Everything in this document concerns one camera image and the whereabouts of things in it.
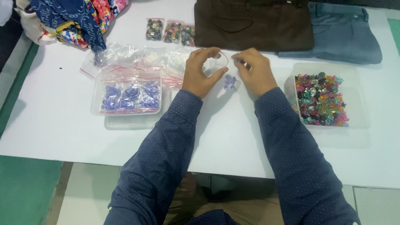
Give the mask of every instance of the person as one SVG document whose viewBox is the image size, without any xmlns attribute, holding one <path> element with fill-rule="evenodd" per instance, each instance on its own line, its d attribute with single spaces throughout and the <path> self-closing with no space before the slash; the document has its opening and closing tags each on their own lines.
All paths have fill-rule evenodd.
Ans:
<svg viewBox="0 0 400 225">
<path fill-rule="evenodd" d="M 164 223 L 175 190 L 185 181 L 182 178 L 193 153 L 201 99 L 228 71 L 224 67 L 210 77 L 202 72 L 207 58 L 219 51 L 213 47 L 190 54 L 182 89 L 138 151 L 121 168 L 105 225 Z M 356 211 L 343 196 L 342 183 L 332 166 L 277 86 L 269 60 L 254 48 L 232 58 L 246 89 L 257 97 L 255 114 L 275 175 L 284 224 L 360 224 Z M 223 209 L 216 209 L 193 217 L 186 224 L 237 222 Z"/>
</svg>

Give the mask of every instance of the brown trousers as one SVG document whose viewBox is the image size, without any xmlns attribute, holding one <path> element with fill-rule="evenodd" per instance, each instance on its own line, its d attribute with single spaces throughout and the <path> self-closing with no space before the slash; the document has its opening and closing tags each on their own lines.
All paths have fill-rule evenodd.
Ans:
<svg viewBox="0 0 400 225">
<path fill-rule="evenodd" d="M 175 191 L 164 225 L 182 225 L 215 209 L 223 209 L 241 225 L 284 225 L 274 180 L 236 177 L 237 187 L 224 200 L 210 202 L 190 172 Z"/>
</svg>

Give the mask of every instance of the table surface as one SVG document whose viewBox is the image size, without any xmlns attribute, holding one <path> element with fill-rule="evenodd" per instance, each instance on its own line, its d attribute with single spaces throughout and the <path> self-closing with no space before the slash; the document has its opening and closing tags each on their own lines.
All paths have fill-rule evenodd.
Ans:
<svg viewBox="0 0 400 225">
<path fill-rule="evenodd" d="M 132 2 L 113 22 L 106 41 L 173 50 L 175 44 L 145 40 L 146 18 L 194 22 L 194 2 Z M 385 14 L 379 9 L 368 12 L 383 61 L 353 66 L 366 92 L 371 128 L 312 133 L 344 184 L 400 188 L 400 108 L 395 95 L 400 59 Z M 104 117 L 90 113 L 93 81 L 78 72 L 89 51 L 60 42 L 39 48 L 0 140 L 0 155 L 121 166 L 137 151 L 150 130 L 109 131 Z M 280 87 L 294 63 L 324 62 L 265 55 Z M 230 74 L 237 73 L 232 62 L 228 67 Z M 244 86 L 237 92 L 222 86 L 217 83 L 204 100 L 189 171 L 273 178 L 253 102 Z"/>
</svg>

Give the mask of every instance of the blue polka dot shirt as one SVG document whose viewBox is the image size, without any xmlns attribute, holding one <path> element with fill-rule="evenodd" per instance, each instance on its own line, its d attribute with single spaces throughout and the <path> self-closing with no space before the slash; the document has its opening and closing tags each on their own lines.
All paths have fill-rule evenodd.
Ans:
<svg viewBox="0 0 400 225">
<path fill-rule="evenodd" d="M 168 111 L 121 168 L 105 225 L 163 224 L 175 189 L 189 166 L 202 104 L 193 93 L 178 92 Z M 357 213 L 344 199 L 342 183 L 281 89 L 268 91 L 254 107 L 285 224 L 360 224 Z M 213 210 L 187 223 L 204 224 L 236 222 L 223 210 Z"/>
</svg>

